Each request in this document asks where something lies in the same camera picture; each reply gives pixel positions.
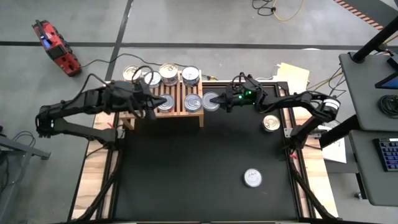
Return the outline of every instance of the yellow cable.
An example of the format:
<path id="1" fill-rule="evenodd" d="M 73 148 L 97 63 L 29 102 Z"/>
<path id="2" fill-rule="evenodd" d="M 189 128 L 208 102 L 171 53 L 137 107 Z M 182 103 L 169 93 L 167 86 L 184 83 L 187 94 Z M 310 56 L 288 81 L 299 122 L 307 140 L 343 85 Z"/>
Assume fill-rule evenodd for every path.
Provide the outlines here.
<path id="1" fill-rule="evenodd" d="M 337 75 L 335 75 L 333 78 L 329 78 L 329 79 L 327 79 L 327 80 L 325 80 L 325 81 L 323 81 L 323 82 L 320 82 L 320 83 L 318 83 L 318 84 L 316 84 L 316 85 L 314 85 L 314 86 L 311 86 L 310 88 L 314 88 L 314 87 L 316 87 L 315 89 L 314 89 L 314 91 L 317 91 L 319 88 L 321 88 L 322 86 L 324 86 L 324 85 L 326 85 L 329 81 L 331 81 L 331 80 L 334 80 L 336 77 L 338 77 L 338 76 L 340 76 L 340 75 L 342 75 L 343 74 L 343 72 L 340 72 L 340 73 L 338 73 Z"/>
<path id="2" fill-rule="evenodd" d="M 395 37 L 393 37 L 393 38 L 391 38 L 391 39 L 389 39 L 389 40 L 386 40 L 383 44 L 388 44 L 389 42 L 391 42 L 392 40 L 394 40 L 394 39 L 397 38 L 397 37 L 398 37 L 398 34 L 395 35 Z"/>
<path id="3" fill-rule="evenodd" d="M 272 7 L 275 7 L 277 2 L 278 2 L 278 0 L 275 0 L 275 2 L 274 2 L 274 4 L 272 5 Z M 276 10 L 274 11 L 274 15 L 275 15 L 275 17 L 276 17 L 279 21 L 282 21 L 282 22 L 289 21 L 289 20 L 293 19 L 293 18 L 300 12 L 300 10 L 301 10 L 301 8 L 302 8 L 302 6 L 303 6 L 303 3 L 304 3 L 304 0 L 301 0 L 301 4 L 300 4 L 300 7 L 298 8 L 297 12 L 296 12 L 292 17 L 290 17 L 290 18 L 288 18 L 288 19 L 281 19 L 281 18 L 276 14 Z"/>

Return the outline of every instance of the wooden rack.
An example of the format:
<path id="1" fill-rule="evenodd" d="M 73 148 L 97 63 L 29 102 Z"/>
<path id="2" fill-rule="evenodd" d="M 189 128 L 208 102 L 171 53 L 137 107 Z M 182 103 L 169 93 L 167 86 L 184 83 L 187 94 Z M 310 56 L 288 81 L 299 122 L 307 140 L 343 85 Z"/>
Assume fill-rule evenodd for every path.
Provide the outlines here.
<path id="1" fill-rule="evenodd" d="M 181 77 L 181 71 L 178 71 L 178 83 L 175 86 L 165 86 L 161 83 L 159 87 L 151 89 L 152 94 L 155 96 L 160 96 L 163 94 L 170 94 L 174 98 L 174 110 L 168 113 L 160 112 L 155 109 L 155 115 L 157 118 L 175 118 L 175 117 L 187 117 L 187 116 L 197 116 L 199 117 L 199 127 L 203 127 L 203 108 L 200 111 L 191 113 L 186 111 L 184 107 L 184 100 L 188 94 L 197 94 L 203 98 L 203 88 L 201 80 L 201 70 L 199 70 L 200 80 L 198 85 L 195 87 L 187 87 L 184 85 Z M 130 129 L 134 129 L 135 116 L 127 111 L 119 113 L 119 119 L 123 122 L 123 125 Z"/>

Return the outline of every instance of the red battery charger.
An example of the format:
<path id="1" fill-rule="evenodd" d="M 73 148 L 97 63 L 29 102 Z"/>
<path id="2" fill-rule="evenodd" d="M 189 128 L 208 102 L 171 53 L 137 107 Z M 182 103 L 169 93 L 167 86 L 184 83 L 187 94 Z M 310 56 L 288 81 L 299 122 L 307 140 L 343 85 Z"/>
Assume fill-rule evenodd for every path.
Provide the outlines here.
<path id="1" fill-rule="evenodd" d="M 47 55 L 65 72 L 69 77 L 81 72 L 81 65 L 73 54 L 67 41 L 58 33 L 58 30 L 49 21 L 36 20 L 32 25 L 37 37 L 43 45 Z"/>

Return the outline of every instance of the keyboard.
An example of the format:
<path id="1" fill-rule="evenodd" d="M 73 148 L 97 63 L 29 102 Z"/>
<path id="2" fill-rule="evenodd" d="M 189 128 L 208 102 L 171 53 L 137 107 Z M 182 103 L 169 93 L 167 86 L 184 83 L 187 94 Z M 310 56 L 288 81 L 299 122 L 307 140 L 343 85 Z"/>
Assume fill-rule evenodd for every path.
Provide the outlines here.
<path id="1" fill-rule="evenodd" d="M 374 139 L 384 171 L 398 171 L 398 138 Z"/>

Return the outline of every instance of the orange striped tape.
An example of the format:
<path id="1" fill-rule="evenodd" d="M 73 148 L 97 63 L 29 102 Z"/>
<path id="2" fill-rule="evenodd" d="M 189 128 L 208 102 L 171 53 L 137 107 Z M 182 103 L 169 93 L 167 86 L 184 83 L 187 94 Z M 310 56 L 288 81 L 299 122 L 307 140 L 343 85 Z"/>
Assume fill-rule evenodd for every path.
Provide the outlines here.
<path id="1" fill-rule="evenodd" d="M 377 22 L 374 22 L 371 18 L 363 14 L 362 12 L 359 12 L 358 10 L 354 9 L 353 6 L 350 6 L 349 4 L 345 3 L 343 0 L 334 0 L 337 4 L 340 6 L 343 6 L 345 9 L 349 10 L 351 13 L 353 13 L 355 16 L 358 16 L 360 19 L 363 21 L 367 22 L 377 30 L 382 30 L 383 26 L 378 24 Z"/>

